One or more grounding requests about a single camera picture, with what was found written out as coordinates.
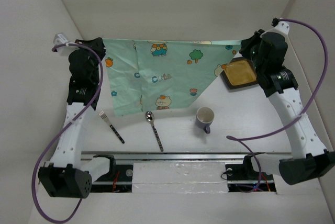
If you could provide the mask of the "square brown glazed plate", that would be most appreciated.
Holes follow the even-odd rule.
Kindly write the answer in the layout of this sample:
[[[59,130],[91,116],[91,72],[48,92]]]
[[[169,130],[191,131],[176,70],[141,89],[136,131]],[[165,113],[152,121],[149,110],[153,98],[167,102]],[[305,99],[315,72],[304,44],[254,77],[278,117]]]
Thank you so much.
[[[238,57],[228,64],[223,64],[221,76],[229,89],[245,88],[257,85],[257,77],[250,60]]]

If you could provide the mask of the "silver fork patterned handle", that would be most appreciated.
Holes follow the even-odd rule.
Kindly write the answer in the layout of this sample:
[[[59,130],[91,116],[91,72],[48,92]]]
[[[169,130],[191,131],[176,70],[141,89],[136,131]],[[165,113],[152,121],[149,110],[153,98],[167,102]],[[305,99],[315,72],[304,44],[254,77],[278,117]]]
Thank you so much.
[[[115,129],[115,127],[112,125],[112,123],[110,122],[109,118],[107,117],[107,115],[102,111],[100,110],[98,112],[99,116],[101,117],[101,119],[108,124],[108,126],[110,127],[110,129],[113,131],[113,133],[116,135],[116,137],[119,139],[119,141],[122,143],[122,144],[125,144],[125,141],[124,139],[121,137],[121,135],[118,133],[118,131]]]

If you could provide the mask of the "green cartoon print cloth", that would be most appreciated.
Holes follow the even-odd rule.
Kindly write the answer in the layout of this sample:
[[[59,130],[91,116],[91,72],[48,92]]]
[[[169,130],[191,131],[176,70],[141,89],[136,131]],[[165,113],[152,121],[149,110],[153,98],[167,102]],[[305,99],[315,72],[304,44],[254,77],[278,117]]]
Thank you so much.
[[[190,106],[241,49],[240,40],[103,43],[115,116]]]

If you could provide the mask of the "silver spoon patterned handle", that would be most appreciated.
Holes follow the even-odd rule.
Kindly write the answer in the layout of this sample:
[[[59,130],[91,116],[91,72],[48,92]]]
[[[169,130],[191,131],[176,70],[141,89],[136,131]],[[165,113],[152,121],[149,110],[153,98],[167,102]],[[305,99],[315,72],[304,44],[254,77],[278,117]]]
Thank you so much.
[[[154,125],[154,114],[151,111],[146,111],[145,112],[145,117],[146,117],[146,121],[151,125],[151,128],[154,132],[154,135],[155,135],[156,141],[158,143],[158,146],[160,148],[160,151],[163,152],[164,148],[163,148],[162,142],[160,140],[160,137],[158,135],[157,129]]]

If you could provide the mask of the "purple ceramic mug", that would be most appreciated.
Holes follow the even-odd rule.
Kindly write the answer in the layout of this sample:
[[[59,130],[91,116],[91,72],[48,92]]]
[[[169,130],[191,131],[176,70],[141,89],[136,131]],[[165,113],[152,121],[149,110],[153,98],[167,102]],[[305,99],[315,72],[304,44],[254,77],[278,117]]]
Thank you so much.
[[[210,126],[213,123],[215,114],[212,109],[208,107],[199,108],[196,112],[195,124],[203,130],[206,134],[211,133]]]

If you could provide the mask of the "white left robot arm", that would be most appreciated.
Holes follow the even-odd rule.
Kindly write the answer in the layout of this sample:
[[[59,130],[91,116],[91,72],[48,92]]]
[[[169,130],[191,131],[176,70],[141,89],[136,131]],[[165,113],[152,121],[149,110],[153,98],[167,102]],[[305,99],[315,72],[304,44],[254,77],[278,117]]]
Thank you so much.
[[[91,118],[95,115],[103,79],[102,61],[106,48],[101,37],[75,40],[56,45],[53,50],[72,47],[69,54],[69,92],[64,132],[56,138],[58,145],[46,167],[38,171],[38,179],[51,197],[86,198],[92,183],[102,177],[112,180],[116,167],[110,158],[96,157],[81,163],[83,143]]]

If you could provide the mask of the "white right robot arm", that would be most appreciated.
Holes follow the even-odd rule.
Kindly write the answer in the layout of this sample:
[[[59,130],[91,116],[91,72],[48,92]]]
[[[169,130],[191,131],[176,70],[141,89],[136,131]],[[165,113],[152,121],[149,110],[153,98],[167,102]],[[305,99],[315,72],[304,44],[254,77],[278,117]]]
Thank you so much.
[[[277,32],[258,30],[241,42],[240,54],[253,64],[257,82],[278,113],[287,134],[290,158],[259,154],[257,161],[242,166],[246,178],[253,179],[261,169],[277,174],[289,185],[324,176],[334,167],[334,152],[328,151],[303,112],[298,83],[283,66],[288,44]]]

